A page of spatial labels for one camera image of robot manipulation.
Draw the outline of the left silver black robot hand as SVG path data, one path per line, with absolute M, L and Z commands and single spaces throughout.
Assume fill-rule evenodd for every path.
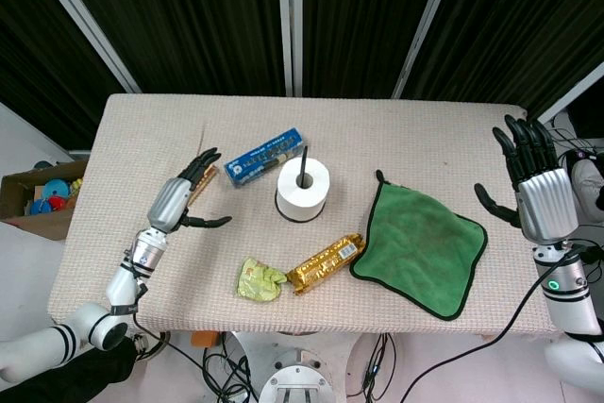
M 207 149 L 194 158 L 178 176 L 170 178 L 162 186 L 147 213 L 152 228 L 170 234 L 180 227 L 218 228 L 232 220 L 231 216 L 205 220 L 188 214 L 188 203 L 194 190 L 205 172 L 220 157 L 216 147 Z

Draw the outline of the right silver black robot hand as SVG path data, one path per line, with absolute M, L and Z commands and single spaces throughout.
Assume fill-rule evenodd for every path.
M 579 227 L 569 175 L 558 163 L 553 139 L 538 121 L 504 116 L 510 130 L 492 129 L 505 157 L 514 190 L 514 210 L 497 204 L 483 185 L 474 185 L 479 203 L 494 217 L 522 230 L 527 240 L 549 245 L 567 240 Z

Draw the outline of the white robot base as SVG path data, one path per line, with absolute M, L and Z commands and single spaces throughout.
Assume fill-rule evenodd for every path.
M 350 332 L 236 332 L 258 403 L 346 403 Z

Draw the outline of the brown wafer snack pack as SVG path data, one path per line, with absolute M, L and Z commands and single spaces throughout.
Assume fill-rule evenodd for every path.
M 195 186 L 191 196 L 189 197 L 187 206 L 190 207 L 194 201 L 199 197 L 199 195 L 208 187 L 210 182 L 216 177 L 218 174 L 218 169 L 214 164 L 212 164 L 202 176 L 201 180 Z

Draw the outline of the white sneaker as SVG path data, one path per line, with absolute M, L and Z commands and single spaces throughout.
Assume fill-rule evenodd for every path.
M 582 218 L 604 225 L 604 176 L 591 160 L 579 160 L 571 179 Z

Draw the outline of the blue rectangular box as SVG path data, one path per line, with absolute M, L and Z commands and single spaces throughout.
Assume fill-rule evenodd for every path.
M 304 147 L 301 134 L 293 127 L 226 163 L 224 170 L 234 187 L 242 187 L 298 156 Z

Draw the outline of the colourful toys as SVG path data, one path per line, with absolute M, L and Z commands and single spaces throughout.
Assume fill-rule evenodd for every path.
M 34 187 L 33 198 L 25 204 L 25 215 L 46 214 L 73 209 L 84 180 L 54 178 Z

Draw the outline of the light green snack bag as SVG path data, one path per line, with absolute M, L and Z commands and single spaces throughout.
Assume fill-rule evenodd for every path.
M 281 293 L 287 282 L 285 274 L 261 261 L 247 258 L 242 265 L 237 282 L 237 294 L 256 302 L 271 302 Z

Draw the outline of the cardboard box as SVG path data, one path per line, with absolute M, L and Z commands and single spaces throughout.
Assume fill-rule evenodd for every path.
M 0 221 L 49 240 L 67 237 L 86 160 L 3 176 Z

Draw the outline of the beige table cover cloth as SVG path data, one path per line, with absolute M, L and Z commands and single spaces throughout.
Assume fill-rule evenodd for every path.
M 216 147 L 218 174 L 189 208 L 216 229 L 184 227 L 139 304 L 157 329 L 467 332 L 553 330 L 545 299 L 523 296 L 537 273 L 522 232 L 483 208 L 474 185 L 515 203 L 492 129 L 515 105 L 369 99 L 114 94 L 107 100 L 76 202 L 48 310 L 65 320 L 106 288 L 164 183 Z M 263 176 L 234 187 L 224 165 L 295 127 L 305 147 Z M 376 170 L 484 226 L 489 242 L 460 317 L 439 320 L 404 297 L 339 270 L 307 293 L 283 286 L 260 303 L 237 294 L 243 262 L 289 272 L 345 235 L 366 231 Z

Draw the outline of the green microfiber cloth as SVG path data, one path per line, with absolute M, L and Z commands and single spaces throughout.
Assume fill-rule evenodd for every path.
M 376 170 L 366 246 L 350 274 L 446 322 L 460 317 L 489 238 L 483 225 Z

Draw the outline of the gold foil snack package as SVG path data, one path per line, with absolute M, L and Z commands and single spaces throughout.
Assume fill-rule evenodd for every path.
M 307 293 L 350 264 L 365 248 L 360 233 L 345 235 L 286 274 L 295 295 Z

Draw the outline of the white partition frame post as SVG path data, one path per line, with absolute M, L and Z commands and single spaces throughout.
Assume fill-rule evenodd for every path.
M 403 91 L 411 75 L 413 65 L 416 62 L 416 59 L 420 53 L 422 45 L 426 39 L 426 36 L 428 35 L 434 17 L 438 12 L 441 3 L 442 0 L 427 0 L 421 18 L 411 40 L 408 53 L 405 57 L 402 68 L 394 85 L 394 90 L 391 95 L 392 99 L 401 98 L 401 95 L 403 94 Z
M 303 0 L 279 0 L 285 94 L 303 96 Z
M 58 1 L 124 91 L 141 93 L 142 89 L 135 77 L 130 73 L 83 0 Z

